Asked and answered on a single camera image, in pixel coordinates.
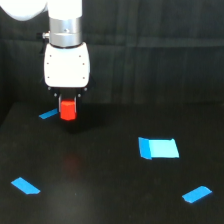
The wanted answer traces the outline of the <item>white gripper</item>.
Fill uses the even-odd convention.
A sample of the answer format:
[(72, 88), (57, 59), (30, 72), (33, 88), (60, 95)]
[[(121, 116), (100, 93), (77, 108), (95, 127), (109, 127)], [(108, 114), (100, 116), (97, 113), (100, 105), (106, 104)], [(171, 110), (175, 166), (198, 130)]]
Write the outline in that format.
[[(46, 46), (44, 56), (44, 81), (48, 90), (58, 96), (61, 89), (85, 88), (90, 79), (90, 59), (85, 42), (74, 48)], [(58, 111), (61, 114), (62, 94), (58, 97)], [(79, 114), (81, 95), (75, 97), (75, 109)]]

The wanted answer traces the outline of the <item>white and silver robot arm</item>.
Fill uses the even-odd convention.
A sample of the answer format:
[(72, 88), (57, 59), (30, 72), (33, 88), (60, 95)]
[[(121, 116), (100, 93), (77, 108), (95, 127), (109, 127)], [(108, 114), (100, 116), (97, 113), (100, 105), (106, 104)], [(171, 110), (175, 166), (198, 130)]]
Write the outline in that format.
[(0, 8), (17, 21), (48, 12), (44, 41), (44, 80), (58, 98), (60, 118), (75, 120), (78, 98), (90, 80), (87, 44), (82, 40), (82, 0), (0, 0)]

